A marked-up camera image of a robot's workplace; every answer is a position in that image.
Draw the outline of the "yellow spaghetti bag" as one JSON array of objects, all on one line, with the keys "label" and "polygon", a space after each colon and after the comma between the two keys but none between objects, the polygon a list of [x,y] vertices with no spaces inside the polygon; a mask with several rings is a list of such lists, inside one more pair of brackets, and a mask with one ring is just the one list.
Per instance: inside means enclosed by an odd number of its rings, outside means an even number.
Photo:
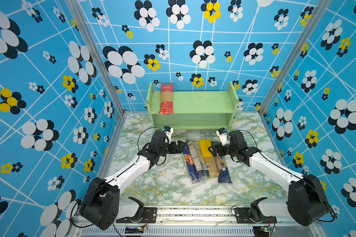
[{"label": "yellow spaghetti bag", "polygon": [[216,166],[216,160],[209,148],[212,146],[210,139],[199,140],[200,153],[204,160],[205,170],[208,172],[210,178],[218,176],[218,169]]}]

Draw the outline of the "green wooden shelf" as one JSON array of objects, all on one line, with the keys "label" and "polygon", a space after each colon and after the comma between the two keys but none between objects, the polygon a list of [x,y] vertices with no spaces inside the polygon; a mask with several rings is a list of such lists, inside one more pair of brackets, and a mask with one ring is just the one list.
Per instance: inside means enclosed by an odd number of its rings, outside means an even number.
[{"label": "green wooden shelf", "polygon": [[229,83],[227,91],[176,91],[173,113],[160,115],[161,93],[150,83],[146,106],[155,127],[173,129],[229,128],[235,119],[239,98]]}]

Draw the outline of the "red spaghetti bag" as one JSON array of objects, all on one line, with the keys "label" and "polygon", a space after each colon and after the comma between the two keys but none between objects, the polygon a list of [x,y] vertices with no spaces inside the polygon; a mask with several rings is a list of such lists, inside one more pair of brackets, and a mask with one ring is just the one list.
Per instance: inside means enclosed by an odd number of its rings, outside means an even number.
[{"label": "red spaghetti bag", "polygon": [[174,85],[170,83],[161,85],[160,115],[173,114],[173,93]]}]

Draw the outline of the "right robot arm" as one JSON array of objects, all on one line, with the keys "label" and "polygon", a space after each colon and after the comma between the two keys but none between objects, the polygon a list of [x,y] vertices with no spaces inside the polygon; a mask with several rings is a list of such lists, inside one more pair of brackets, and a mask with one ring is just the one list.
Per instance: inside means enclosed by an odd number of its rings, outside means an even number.
[{"label": "right robot arm", "polygon": [[243,132],[227,132],[225,128],[216,131],[220,141],[212,143],[209,152],[214,156],[229,155],[236,163],[252,167],[282,187],[286,199],[259,198],[251,203],[250,218],[258,223],[268,217],[288,217],[302,226],[308,226],[333,212],[323,187],[314,175],[302,175],[290,170],[264,155],[257,147],[249,147]]}]

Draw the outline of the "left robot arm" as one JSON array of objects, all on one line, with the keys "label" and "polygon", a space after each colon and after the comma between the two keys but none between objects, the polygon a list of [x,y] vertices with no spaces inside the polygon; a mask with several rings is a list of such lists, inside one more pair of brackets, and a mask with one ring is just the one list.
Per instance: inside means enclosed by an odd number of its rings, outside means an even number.
[{"label": "left robot arm", "polygon": [[92,180],[82,197],[79,214],[101,230],[108,229],[121,219],[140,221],[144,203],[133,197],[121,199],[120,196],[139,176],[157,165],[161,157],[184,151],[187,144],[172,141],[172,133],[172,128],[155,131],[151,141],[137,152],[128,165],[104,179]]}]

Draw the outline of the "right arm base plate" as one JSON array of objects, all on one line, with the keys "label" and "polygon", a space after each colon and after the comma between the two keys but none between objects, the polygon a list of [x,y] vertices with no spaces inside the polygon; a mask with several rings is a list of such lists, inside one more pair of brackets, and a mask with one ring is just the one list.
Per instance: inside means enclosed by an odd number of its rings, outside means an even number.
[{"label": "right arm base plate", "polygon": [[250,207],[232,207],[231,214],[236,218],[238,224],[276,224],[274,216],[263,216]]}]

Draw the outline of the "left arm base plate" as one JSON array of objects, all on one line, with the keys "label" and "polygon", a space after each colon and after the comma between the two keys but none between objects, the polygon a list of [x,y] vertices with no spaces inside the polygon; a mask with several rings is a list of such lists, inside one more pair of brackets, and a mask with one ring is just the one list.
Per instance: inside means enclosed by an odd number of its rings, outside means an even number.
[{"label": "left arm base plate", "polygon": [[148,224],[156,223],[157,208],[156,207],[144,207],[138,211],[133,217],[124,217],[116,220],[116,223],[126,224]]}]

